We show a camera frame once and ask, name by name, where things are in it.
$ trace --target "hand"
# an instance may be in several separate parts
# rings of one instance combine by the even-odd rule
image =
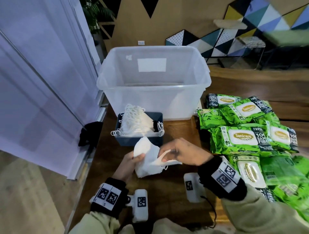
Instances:
[[[144,153],[140,154],[135,158],[133,158],[133,151],[127,153],[123,157],[123,160],[121,161],[120,165],[118,166],[112,178],[122,180],[127,183],[131,179],[135,165],[138,162],[142,161],[144,157],[145,157]]]
[[[162,162],[175,159],[184,164],[200,166],[214,157],[210,152],[193,145],[183,138],[162,145],[158,157],[169,149],[171,151],[162,158]]]

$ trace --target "white handheld device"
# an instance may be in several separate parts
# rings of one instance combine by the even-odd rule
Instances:
[[[200,176],[197,173],[186,173],[184,175],[184,185],[187,192],[187,198],[191,203],[205,201],[201,196],[206,197],[204,186],[200,183]]]
[[[129,203],[133,211],[133,223],[145,222],[148,220],[148,197],[146,189],[137,189],[134,195],[128,195]]]

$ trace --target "wooden table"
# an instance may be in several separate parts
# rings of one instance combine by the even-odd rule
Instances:
[[[260,99],[269,100],[275,113],[283,120],[282,124],[296,130],[298,143],[303,152],[309,152],[309,76],[308,72],[266,72],[242,71],[233,69],[211,69],[212,84],[204,92],[201,100],[205,100],[207,93],[221,93],[250,97],[256,95]],[[79,204],[70,228],[77,224],[85,213],[90,210],[89,199],[96,193],[99,185],[107,177],[113,175],[123,156],[132,151],[133,147],[121,147],[110,132],[115,130],[116,115],[109,106],[104,124]],[[200,137],[196,120],[192,117],[184,121],[164,121],[164,143],[172,139],[183,137],[191,143],[208,148],[207,137]],[[169,218],[180,225],[198,223],[212,224],[214,218],[211,207],[207,202],[189,203],[186,197],[183,175],[197,172],[197,167],[188,165],[173,165],[161,174],[138,179],[133,175],[127,185],[129,193],[136,189],[146,189],[149,203],[149,222],[160,218]],[[210,191],[207,196],[215,205],[218,223],[228,223],[220,199]],[[128,210],[124,209],[120,221],[125,219]]]

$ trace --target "white face mask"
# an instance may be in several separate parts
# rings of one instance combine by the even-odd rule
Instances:
[[[125,111],[121,113],[122,120],[119,120],[121,127],[112,131],[111,135],[124,137],[163,136],[163,124],[158,122],[159,131],[154,132],[153,120],[144,111],[144,108],[128,104]]]
[[[139,162],[135,166],[135,172],[137,177],[142,178],[147,175],[159,174],[163,169],[167,169],[167,166],[174,164],[182,164],[177,160],[170,160],[167,162],[162,162],[163,156],[170,152],[170,150],[165,151],[159,158],[158,153],[160,148],[152,144],[147,137],[141,138],[134,147],[133,157],[136,157],[142,153],[145,154],[143,161]]]

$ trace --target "white label on bin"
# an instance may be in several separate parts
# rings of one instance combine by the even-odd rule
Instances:
[[[165,72],[166,58],[137,59],[139,72]]]

